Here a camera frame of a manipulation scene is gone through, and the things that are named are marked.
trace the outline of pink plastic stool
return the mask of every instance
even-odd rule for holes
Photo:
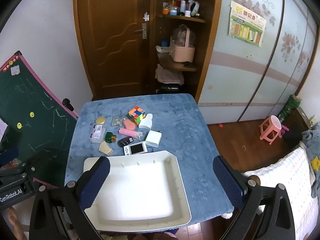
[[[269,142],[269,144],[271,144],[278,137],[281,131],[281,123],[274,115],[268,117],[261,125],[259,125],[259,127],[261,132],[260,140],[265,139]]]

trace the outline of white power adapter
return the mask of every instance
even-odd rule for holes
[[[158,147],[161,137],[162,137],[162,133],[150,130],[145,140],[146,145]]]

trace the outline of rubik's cube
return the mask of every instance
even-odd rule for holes
[[[146,117],[146,114],[143,109],[136,106],[134,109],[129,111],[129,117],[132,120],[132,122],[138,125],[140,121]]]

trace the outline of blue gripper pad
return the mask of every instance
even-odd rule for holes
[[[12,148],[0,154],[0,167],[5,166],[7,163],[15,158],[18,158],[19,150],[18,148]]]
[[[82,210],[91,207],[109,173],[109,159],[100,157],[92,168],[78,179],[75,192]]]
[[[212,167],[231,204],[242,208],[245,203],[244,196],[248,191],[244,177],[231,168],[222,156],[216,156],[213,159]]]

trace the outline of shelf board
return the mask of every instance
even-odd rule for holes
[[[193,64],[191,64],[188,67],[185,67],[183,63],[173,61],[169,53],[157,52],[157,55],[160,61],[160,65],[164,69],[171,69],[176,71],[190,71],[190,72],[198,71],[198,68]]]
[[[185,16],[180,16],[180,15],[164,15],[164,14],[159,14],[157,17],[164,17],[164,18],[172,18],[172,19],[181,19],[181,20],[186,20],[186,21],[193,21],[193,22],[200,22],[200,23],[205,23],[206,21],[203,19],[198,19],[198,18],[193,18],[193,17],[185,17]]]

